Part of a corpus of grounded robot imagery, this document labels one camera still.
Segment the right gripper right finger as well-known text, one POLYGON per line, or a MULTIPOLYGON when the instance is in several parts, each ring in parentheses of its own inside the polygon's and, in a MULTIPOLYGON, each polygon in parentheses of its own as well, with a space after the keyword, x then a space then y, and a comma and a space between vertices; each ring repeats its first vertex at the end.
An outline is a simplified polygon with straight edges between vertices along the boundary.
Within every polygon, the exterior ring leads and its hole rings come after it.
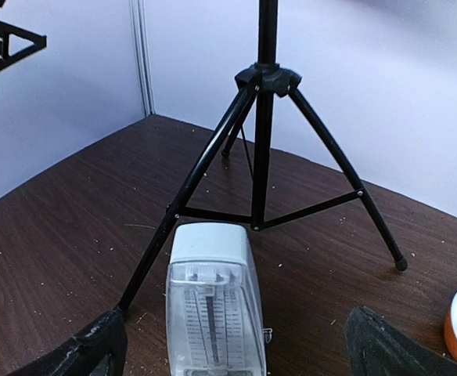
POLYGON ((457 363, 405 336, 366 306, 355 307, 345 324, 353 375, 457 375, 457 363))

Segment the clear plastic metronome cover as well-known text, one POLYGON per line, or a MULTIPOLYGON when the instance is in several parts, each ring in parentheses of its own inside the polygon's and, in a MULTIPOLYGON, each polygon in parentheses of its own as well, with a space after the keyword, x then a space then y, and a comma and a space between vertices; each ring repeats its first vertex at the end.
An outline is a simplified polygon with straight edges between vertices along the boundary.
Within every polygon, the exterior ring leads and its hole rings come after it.
POLYGON ((245 265, 168 267, 167 353, 173 375, 264 375, 261 304, 245 265))

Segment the grey metronome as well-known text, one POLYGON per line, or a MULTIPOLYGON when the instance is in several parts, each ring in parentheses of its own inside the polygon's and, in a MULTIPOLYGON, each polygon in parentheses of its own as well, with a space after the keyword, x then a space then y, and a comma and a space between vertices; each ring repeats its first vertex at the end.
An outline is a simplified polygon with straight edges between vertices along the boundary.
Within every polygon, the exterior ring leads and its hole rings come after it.
POLYGON ((264 321, 246 229, 180 225, 166 280, 167 354, 173 375, 265 375, 264 321))

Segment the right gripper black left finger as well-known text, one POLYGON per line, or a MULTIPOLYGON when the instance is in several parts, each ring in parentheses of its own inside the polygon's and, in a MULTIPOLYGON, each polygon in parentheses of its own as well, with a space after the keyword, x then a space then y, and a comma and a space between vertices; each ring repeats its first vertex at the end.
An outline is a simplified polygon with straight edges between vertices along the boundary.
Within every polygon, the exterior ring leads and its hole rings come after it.
POLYGON ((116 307, 11 375, 122 375, 127 350, 124 314, 116 307))

